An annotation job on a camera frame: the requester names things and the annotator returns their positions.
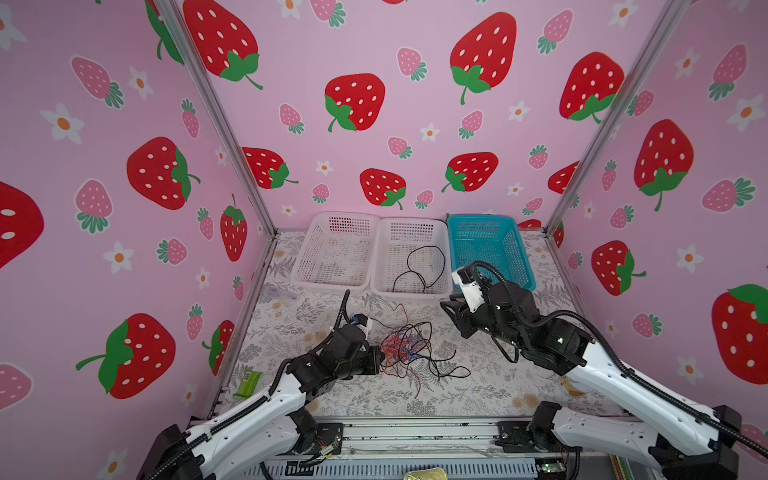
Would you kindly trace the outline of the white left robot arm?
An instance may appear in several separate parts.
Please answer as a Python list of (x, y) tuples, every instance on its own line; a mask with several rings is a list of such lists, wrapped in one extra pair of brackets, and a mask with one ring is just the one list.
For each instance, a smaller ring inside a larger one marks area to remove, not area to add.
[(233, 479), (289, 452), (313, 448), (317, 422), (307, 406), (339, 381), (380, 372), (384, 355), (368, 341), (368, 320), (350, 316), (344, 292), (333, 327), (319, 345), (281, 362), (275, 378), (227, 412), (182, 431), (173, 425), (155, 439), (139, 479)]

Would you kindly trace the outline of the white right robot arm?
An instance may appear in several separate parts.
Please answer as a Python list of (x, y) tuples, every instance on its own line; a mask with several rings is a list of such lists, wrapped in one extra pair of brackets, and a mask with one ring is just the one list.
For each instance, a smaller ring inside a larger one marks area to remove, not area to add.
[(441, 302), (459, 333), (488, 334), (505, 359), (526, 359), (597, 391), (633, 415), (631, 421), (581, 414), (541, 403), (528, 425), (532, 441), (602, 451), (640, 463), (667, 479), (735, 479), (737, 443), (760, 456), (765, 446), (741, 431), (741, 416), (726, 405), (683, 398), (625, 364), (602, 333), (571, 310), (540, 313), (533, 294), (484, 261), (452, 273), (460, 291)]

